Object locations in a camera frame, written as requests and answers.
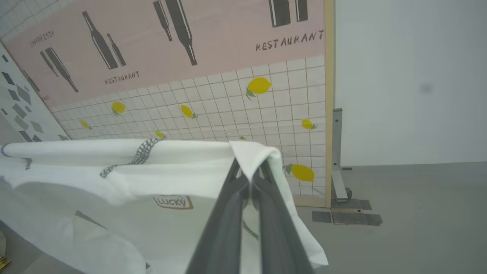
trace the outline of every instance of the wine bottle illustration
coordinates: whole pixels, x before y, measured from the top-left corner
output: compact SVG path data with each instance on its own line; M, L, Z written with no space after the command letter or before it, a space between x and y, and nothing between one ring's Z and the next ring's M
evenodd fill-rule
M56 71L54 70L54 67L53 65L51 64L51 62L49 62L49 60L47 59L46 55L44 54L43 51L40 52L40 55L42 56L42 58L44 59L44 61L46 62L47 66L54 72L54 74L56 75L56 77L59 77L56 73Z
M183 44L184 48L186 48L191 65L194 66L197 64L197 62L193 51L193 37L186 20L186 14L184 13L181 0L166 0L166 5L168 6L172 24L174 25L174 29L176 30L179 41L181 44Z
M155 12L157 13L157 17L159 17L159 21L161 22L161 26L168 35L169 41L172 41L172 36L171 33L169 32L169 22L168 18L166 16L166 13L164 12L164 8L162 7L161 0L154 1L154 8Z
M71 76L69 75L68 70L64 67L64 64L61 62L61 59L57 56L56 52L54 51L53 48L47 48L46 49L47 56L49 56L49 59L53 62L54 66L56 67L57 71L61 74L61 76L68 81L68 83L73 87L75 92L78 92L78 89L76 88L75 84L71 80Z
M308 20L308 0L296 1L296 20L298 22Z
M30 78L30 76L27 74L27 72L25 72L25 70L22 70L22 74L24 74L24 76L27 78L27 81L29 82L29 84L31 84L31 86L34 88L34 90L36 92L39 92L40 89L37 87L36 83L34 83L34 81Z
M112 36L110 33L107 33L108 39L110 39L110 44L112 44L112 49L113 52L115 52L115 56L117 56L118 62L120 63L121 66L125 66L125 60L123 59L122 53L118 49L118 46L115 44L115 42L112 39Z
M107 64L107 67L109 69L117 68L118 67L117 62L115 61L115 58L113 58L112 52L110 51L110 48L105 42L105 39L103 39L103 36L101 36L100 32L93 25L93 22L91 21L88 13L84 11L82 12L82 14L83 17L85 18L88 27L90 28L93 43L95 47L98 49L98 52L100 53L101 57Z
M289 14L289 0L269 0L271 21L273 27L280 27L291 23Z

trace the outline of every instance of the gray floor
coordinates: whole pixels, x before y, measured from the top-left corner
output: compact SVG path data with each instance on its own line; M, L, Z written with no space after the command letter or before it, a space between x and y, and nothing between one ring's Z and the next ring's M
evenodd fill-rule
M330 262L318 274L487 273L487 163L356 167L343 177L354 198L370 200L384 223L317 223L311 212L323 209L299 207ZM0 230L8 231L1 222ZM2 274L22 273L41 253L5 235L14 261ZM38 265L32 273L71 273Z

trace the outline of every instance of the white cloth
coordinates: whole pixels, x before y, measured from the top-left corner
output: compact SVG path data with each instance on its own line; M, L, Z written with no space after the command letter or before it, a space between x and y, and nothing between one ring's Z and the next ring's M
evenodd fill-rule
M156 273L183 274L233 160L252 178L267 159L310 262L328 265L297 215L276 148L247 141L160 141L144 164L120 165L100 176L109 166L131 162L143 142L7 145L10 157L0 158L0 176L8 183L0 183L0 206L9 210L0 211L0 218L47 254L86 273L143 274L147 262ZM23 158L32 159L30 169ZM75 217L76 210L104 228ZM259 233L253 207L247 206L243 219ZM242 234L241 273L259 273L259 242Z

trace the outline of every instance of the metal bracket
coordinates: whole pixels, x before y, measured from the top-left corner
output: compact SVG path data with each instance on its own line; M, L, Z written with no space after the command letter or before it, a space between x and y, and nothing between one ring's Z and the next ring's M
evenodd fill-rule
M333 110L332 182L338 202L348 202L349 197L341 176L341 117L342 109Z

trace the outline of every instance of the lemon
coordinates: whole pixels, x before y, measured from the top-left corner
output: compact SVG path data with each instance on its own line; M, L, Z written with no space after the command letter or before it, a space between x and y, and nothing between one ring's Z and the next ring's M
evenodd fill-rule
M112 111L115 116L118 116L120 113L125 112L125 105L119 101L115 101L112 103Z
M85 122L85 121L83 121L83 120L80 120L80 121L79 121L79 123L80 123L80 124L81 124L81 125L82 125L84 128L86 128L86 129L91 129L91 126L90 126L90 125L89 125L87 122Z
M314 182L315 180L315 173L307 166L290 164L285 168L288 174L291 174L292 171L298 180L307 182Z
M301 125L303 126L303 128L309 129L309 130L312 130L312 129L315 129L318 127L317 125L313 124L310 120L306 120L306 119L303 119L303 121L301 122Z
M198 115L196 113L193 113L190 108L186 107L185 105L181 105L181 111L183 112L184 115L186 115L186 117L188 118L191 118L191 119L195 119L196 117L198 117Z
M247 98L250 97L255 97L255 94L263 94L266 93L269 88L271 87L272 83L270 83L266 78L264 77L257 77L254 78L250 83L248 84L247 87Z
M166 136L164 136L164 134L160 130L156 130L155 134L157 137L159 137L162 140L164 140L164 138L166 138Z

